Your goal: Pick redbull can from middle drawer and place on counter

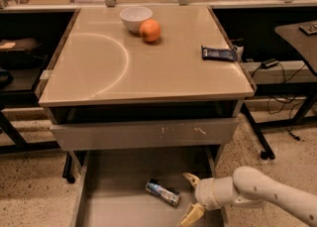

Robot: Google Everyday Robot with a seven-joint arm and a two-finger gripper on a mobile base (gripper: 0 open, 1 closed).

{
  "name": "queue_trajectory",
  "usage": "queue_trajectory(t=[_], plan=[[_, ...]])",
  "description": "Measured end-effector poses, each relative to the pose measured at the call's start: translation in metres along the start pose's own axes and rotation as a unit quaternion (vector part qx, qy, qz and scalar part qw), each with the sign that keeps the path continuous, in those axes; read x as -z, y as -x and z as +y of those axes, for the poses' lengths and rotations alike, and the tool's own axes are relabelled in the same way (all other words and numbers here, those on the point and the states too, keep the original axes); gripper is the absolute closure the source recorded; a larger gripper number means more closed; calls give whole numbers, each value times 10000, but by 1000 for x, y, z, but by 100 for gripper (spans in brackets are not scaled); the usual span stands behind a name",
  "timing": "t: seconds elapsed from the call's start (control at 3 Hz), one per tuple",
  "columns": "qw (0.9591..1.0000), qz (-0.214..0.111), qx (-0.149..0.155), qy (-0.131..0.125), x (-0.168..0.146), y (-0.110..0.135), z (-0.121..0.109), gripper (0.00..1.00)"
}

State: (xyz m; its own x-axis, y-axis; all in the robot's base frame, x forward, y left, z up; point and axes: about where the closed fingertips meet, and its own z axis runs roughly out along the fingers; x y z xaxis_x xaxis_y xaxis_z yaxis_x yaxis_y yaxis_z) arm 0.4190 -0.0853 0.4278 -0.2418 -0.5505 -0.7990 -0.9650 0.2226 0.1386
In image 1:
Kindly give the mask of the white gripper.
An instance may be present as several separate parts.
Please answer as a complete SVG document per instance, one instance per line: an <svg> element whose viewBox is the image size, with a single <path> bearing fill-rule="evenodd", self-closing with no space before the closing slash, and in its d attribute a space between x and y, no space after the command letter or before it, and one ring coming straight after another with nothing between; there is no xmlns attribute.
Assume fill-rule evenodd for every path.
<svg viewBox="0 0 317 227"><path fill-rule="evenodd" d="M195 187L195 198L198 202L190 203L180 220L181 227L190 227L204 215L205 209L209 211L216 210L220 208L220 204L214 195L214 178L200 180L198 176L190 172L184 172L182 176L190 182L192 187Z"/></svg>

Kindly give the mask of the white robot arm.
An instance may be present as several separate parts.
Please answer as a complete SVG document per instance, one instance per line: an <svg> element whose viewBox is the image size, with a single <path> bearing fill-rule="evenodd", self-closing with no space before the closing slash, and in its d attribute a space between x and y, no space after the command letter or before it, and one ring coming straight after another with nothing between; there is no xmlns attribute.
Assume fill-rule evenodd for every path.
<svg viewBox="0 0 317 227"><path fill-rule="evenodd" d="M251 167L239 167L232 176L203 178L185 172L183 176L194 188L195 203L180 221L181 227L191 227L206 210L224 205L250 206L270 202L309 227L317 227L317 196L280 183Z"/></svg>

